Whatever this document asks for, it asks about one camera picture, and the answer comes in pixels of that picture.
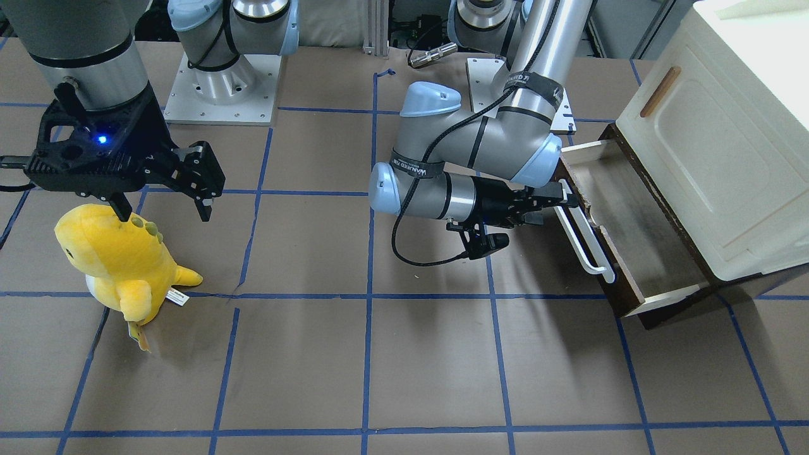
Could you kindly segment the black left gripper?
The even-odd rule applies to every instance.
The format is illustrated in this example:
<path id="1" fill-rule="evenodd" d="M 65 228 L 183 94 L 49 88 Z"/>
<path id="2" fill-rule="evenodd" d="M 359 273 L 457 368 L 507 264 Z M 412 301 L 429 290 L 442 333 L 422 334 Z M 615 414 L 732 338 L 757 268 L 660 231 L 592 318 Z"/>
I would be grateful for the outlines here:
<path id="1" fill-rule="evenodd" d="M 540 216 L 528 214 L 549 207 L 579 207 L 578 197 L 562 183 L 512 190 L 499 179 L 451 176 L 447 189 L 447 230 L 459 233 L 465 251 L 458 257 L 470 260 L 486 257 L 509 245 L 505 233 L 483 233 L 480 228 L 484 224 L 507 229 L 540 224 Z"/>

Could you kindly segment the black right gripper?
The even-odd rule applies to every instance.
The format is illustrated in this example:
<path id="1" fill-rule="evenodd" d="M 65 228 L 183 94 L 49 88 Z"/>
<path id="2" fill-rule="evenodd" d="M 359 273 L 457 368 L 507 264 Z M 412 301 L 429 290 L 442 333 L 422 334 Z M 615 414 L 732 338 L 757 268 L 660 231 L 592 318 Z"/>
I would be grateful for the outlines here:
<path id="1" fill-rule="evenodd" d="M 132 100 L 100 111 L 88 110 L 72 83 L 59 83 L 54 93 L 24 167 L 33 183 L 107 197 L 119 221 L 129 222 L 133 208 L 126 192 L 167 179 L 166 187 L 193 199 L 200 219 L 210 221 L 224 172 L 208 142 L 174 144 L 151 84 Z"/>

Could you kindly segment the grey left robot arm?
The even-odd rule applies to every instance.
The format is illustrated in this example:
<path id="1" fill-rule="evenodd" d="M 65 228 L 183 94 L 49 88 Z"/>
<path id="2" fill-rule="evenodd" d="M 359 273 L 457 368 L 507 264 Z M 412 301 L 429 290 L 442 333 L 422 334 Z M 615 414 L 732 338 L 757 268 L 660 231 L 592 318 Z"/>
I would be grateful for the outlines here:
<path id="1" fill-rule="evenodd" d="M 504 61 L 494 100 L 471 112 L 451 87 L 411 83 L 392 155 L 370 175 L 370 207 L 397 219 L 445 220 L 465 248 L 456 260 L 509 245 L 484 225 L 537 224 L 539 210 L 574 207 L 577 200 L 550 182 L 563 147 L 552 122 L 591 9 L 590 1 L 451 3 L 451 40 Z"/>

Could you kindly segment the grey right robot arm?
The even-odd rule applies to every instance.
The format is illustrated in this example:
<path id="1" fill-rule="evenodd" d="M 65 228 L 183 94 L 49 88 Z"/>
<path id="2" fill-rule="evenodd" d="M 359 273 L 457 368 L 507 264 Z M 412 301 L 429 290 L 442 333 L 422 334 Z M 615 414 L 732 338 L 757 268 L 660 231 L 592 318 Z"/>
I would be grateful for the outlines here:
<path id="1" fill-rule="evenodd" d="M 2 10 L 54 99 L 28 156 L 6 155 L 25 185 L 107 202 L 127 220 L 129 192 L 159 184 L 193 199 L 208 221 L 226 181 L 208 142 L 177 146 L 135 44 L 147 1 L 3 1 Z M 300 43 L 297 1 L 170 1 L 171 28 L 184 46 L 206 104 L 234 103 L 255 92 L 248 55 L 294 54 Z"/>

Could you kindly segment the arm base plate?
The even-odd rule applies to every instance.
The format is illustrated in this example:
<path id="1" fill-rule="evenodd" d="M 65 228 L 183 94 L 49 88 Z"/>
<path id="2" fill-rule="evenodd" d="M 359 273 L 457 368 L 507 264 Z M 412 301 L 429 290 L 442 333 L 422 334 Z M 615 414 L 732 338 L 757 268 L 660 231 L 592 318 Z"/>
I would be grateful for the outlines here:
<path id="1" fill-rule="evenodd" d="M 243 55 L 228 69 L 206 72 L 188 68 L 184 56 L 164 118 L 170 124 L 269 126 L 281 63 L 280 56 Z"/>
<path id="2" fill-rule="evenodd" d="M 468 58 L 467 75 L 469 83 L 469 100 L 473 112 L 479 112 L 500 96 L 502 89 L 496 89 L 494 78 L 504 61 L 499 58 Z M 563 101 L 555 113 L 551 132 L 557 135 L 574 135 L 577 124 L 570 109 L 567 91 L 563 92 Z"/>

